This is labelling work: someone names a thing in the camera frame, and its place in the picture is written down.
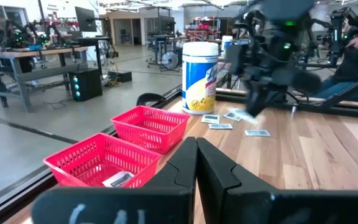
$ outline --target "disinfecting wipes container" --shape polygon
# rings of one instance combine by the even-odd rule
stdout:
[[[232,36],[223,36],[222,37],[222,55],[226,55],[227,47],[231,45],[233,41]]]
[[[208,114],[215,109],[218,44],[191,42],[183,45],[183,110]]]

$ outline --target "red basket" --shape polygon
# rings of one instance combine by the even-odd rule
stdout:
[[[189,118],[188,114],[137,106],[111,121],[121,139],[166,154],[185,135]]]
[[[114,138],[95,134],[44,159],[59,184],[100,187],[120,171],[134,174],[122,187],[141,187],[155,174],[160,154]]]

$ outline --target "gray floor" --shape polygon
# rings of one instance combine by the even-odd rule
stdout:
[[[117,46],[116,59],[120,71],[132,71],[132,82],[105,90],[103,96],[86,102],[69,101],[57,110],[46,102],[71,98],[64,87],[31,95],[33,113],[26,113],[21,101],[8,98],[9,107],[0,104],[0,118],[8,122],[39,129],[66,138],[81,140],[111,125],[110,118],[135,106],[139,95],[166,93],[181,83],[181,72],[160,72],[156,66],[147,68],[152,53],[144,47]],[[104,67],[104,71],[115,70]],[[6,83],[12,82],[5,76]],[[53,82],[61,77],[41,80]],[[68,144],[27,131],[0,124],[0,190],[42,166],[42,159]]]

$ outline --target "card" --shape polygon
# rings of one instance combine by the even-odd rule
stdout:
[[[270,133],[267,130],[245,130],[246,136],[263,136],[269,137]]]
[[[231,124],[209,124],[210,129],[233,129]]]
[[[241,118],[236,116],[233,112],[228,112],[227,114],[223,115],[225,118],[232,119],[234,121],[241,121]]]
[[[109,179],[103,181],[103,185],[106,187],[121,187],[128,182],[128,180],[133,178],[133,176],[134,175],[130,172],[120,171]]]
[[[219,124],[219,119],[221,115],[209,115],[206,114],[203,116],[203,119],[201,120],[202,123],[209,123],[209,124]]]
[[[249,114],[246,111],[235,110],[235,109],[231,109],[229,111],[234,113],[236,116],[240,117],[244,121],[247,121],[247,122],[249,122],[251,124],[258,124],[258,120],[256,118],[254,118],[251,114]]]

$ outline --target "green light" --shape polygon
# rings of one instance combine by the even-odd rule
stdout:
[[[294,22],[286,22],[285,25],[286,26],[295,26],[295,23]]]

